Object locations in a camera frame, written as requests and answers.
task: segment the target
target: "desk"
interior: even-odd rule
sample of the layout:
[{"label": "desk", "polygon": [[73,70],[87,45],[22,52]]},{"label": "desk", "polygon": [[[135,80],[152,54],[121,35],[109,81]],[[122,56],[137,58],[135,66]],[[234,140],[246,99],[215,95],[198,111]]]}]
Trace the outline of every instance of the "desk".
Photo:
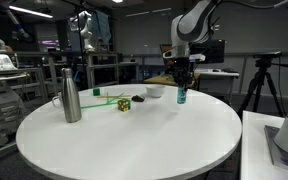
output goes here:
[{"label": "desk", "polygon": [[[177,88],[161,98],[82,110],[66,123],[64,112],[47,103],[25,118],[16,141],[20,154],[37,171],[54,179],[188,179],[223,162],[241,137],[238,115],[222,101],[188,90],[176,103]],[[145,85],[101,88],[102,94],[144,93]],[[104,100],[80,92],[81,106]]]},{"label": "desk", "polygon": [[244,111],[241,180],[288,180],[288,171],[272,164],[264,127],[280,128],[284,118]]},{"label": "desk", "polygon": [[[240,76],[239,73],[213,72],[213,69],[195,70],[195,73],[199,73],[201,76],[203,76],[203,75],[206,75],[206,76],[221,76],[221,77],[230,78],[230,87],[228,89],[227,94],[229,95],[228,104],[230,106],[232,106],[234,78],[238,78]],[[198,88],[197,88],[197,90],[199,90],[200,83],[201,83],[201,78],[199,78],[199,80],[198,80]]]},{"label": "desk", "polygon": [[[194,77],[195,79],[199,78],[199,74],[195,73]],[[143,81],[144,84],[163,84],[163,85],[167,85],[167,86],[177,86],[177,84],[174,82],[173,76],[171,74],[163,74],[160,76],[155,76],[149,79],[146,79]],[[189,85],[189,87],[194,87],[195,84],[195,80],[193,79],[193,82],[191,85]]]}]

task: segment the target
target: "black tripod stand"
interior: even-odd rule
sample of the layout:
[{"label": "black tripod stand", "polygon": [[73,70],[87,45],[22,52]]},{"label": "black tripod stand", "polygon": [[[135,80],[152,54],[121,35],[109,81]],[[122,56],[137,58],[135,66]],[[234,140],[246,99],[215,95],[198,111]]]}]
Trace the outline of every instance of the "black tripod stand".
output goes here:
[{"label": "black tripod stand", "polygon": [[261,97],[261,90],[262,90],[262,86],[264,85],[265,77],[267,78],[267,83],[270,87],[271,94],[274,97],[274,101],[275,101],[278,113],[281,117],[284,116],[282,109],[281,109],[281,106],[280,106],[278,99],[277,99],[277,96],[276,96],[277,92],[276,92],[273,80],[271,78],[271,74],[267,72],[267,69],[269,67],[271,67],[271,65],[279,65],[279,66],[283,66],[283,67],[288,67],[288,64],[274,64],[274,63],[272,63],[273,57],[279,57],[279,56],[269,56],[269,55],[265,54],[265,55],[261,56],[261,59],[256,61],[255,66],[259,67],[259,70],[255,74],[255,77],[251,80],[248,91],[247,91],[247,95],[246,95],[240,109],[238,110],[238,115],[240,117],[242,117],[243,111],[247,108],[255,89],[257,89],[257,90],[256,90],[255,102],[254,102],[254,106],[253,106],[253,112],[257,111],[258,103],[259,103],[259,100]]}]

